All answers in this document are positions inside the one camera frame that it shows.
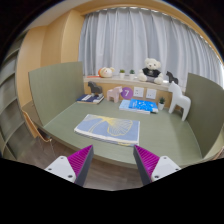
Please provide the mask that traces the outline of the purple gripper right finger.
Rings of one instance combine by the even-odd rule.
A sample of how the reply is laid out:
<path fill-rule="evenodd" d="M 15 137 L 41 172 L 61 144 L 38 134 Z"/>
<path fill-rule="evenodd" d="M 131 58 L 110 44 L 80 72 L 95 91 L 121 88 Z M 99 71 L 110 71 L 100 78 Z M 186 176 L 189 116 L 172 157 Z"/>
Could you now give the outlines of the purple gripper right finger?
<path fill-rule="evenodd" d="M 168 156 L 159 157 L 137 145 L 134 146 L 133 155 L 144 185 L 180 170 Z"/>

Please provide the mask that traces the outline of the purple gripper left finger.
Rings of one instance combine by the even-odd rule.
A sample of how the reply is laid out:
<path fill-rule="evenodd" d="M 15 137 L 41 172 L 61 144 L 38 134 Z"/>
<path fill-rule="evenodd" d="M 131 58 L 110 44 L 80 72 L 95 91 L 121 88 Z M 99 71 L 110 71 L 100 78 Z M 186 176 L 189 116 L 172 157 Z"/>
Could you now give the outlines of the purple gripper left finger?
<path fill-rule="evenodd" d="M 87 146 L 68 157 L 59 156 L 46 168 L 46 171 L 83 186 L 93 155 L 93 146 Z"/>

